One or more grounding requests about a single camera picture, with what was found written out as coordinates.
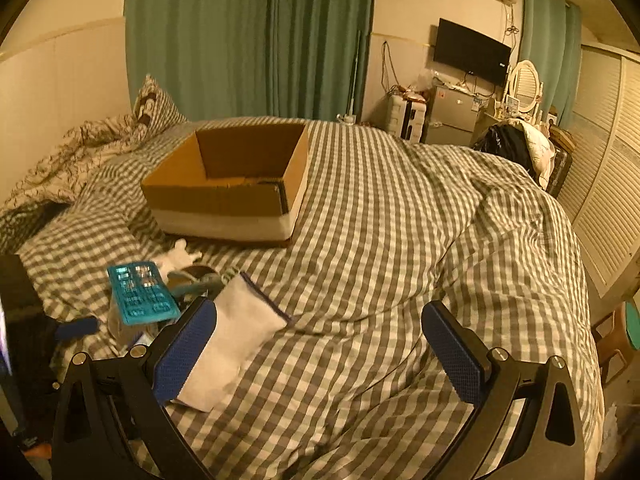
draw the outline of teal curtain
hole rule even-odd
[[[519,59],[535,65],[545,86],[543,117],[553,105],[562,128],[571,122],[580,70],[580,7],[565,0],[524,0]]]
[[[125,0],[131,99],[147,73],[192,120],[346,110],[358,35],[362,105],[372,0]]]

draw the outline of open cardboard box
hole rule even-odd
[[[142,181],[160,228],[238,242],[290,238],[306,190],[305,124],[198,130]]]

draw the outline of flat screen tv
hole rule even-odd
[[[440,19],[433,60],[503,86],[511,49],[484,34]]]

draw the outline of checkered bedspread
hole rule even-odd
[[[48,314],[91,313],[105,322],[106,267],[172,245],[140,179],[193,129],[173,126],[110,160],[73,206],[23,245]],[[211,413],[167,408],[217,478],[425,474],[470,413],[420,330],[422,306],[436,298],[489,347],[535,362],[563,355],[585,443],[591,439],[599,379],[578,243],[555,199],[515,164],[312,122],[308,189],[292,244],[190,249],[214,268],[244,269],[295,320]],[[113,356],[113,345],[103,326],[61,358],[66,364],[80,349]],[[515,412],[507,433],[514,423]],[[138,456],[152,467],[144,449]]]

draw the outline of white suitcase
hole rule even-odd
[[[393,94],[389,96],[386,131],[411,144],[420,142],[426,111],[425,103],[407,101],[401,95]]]

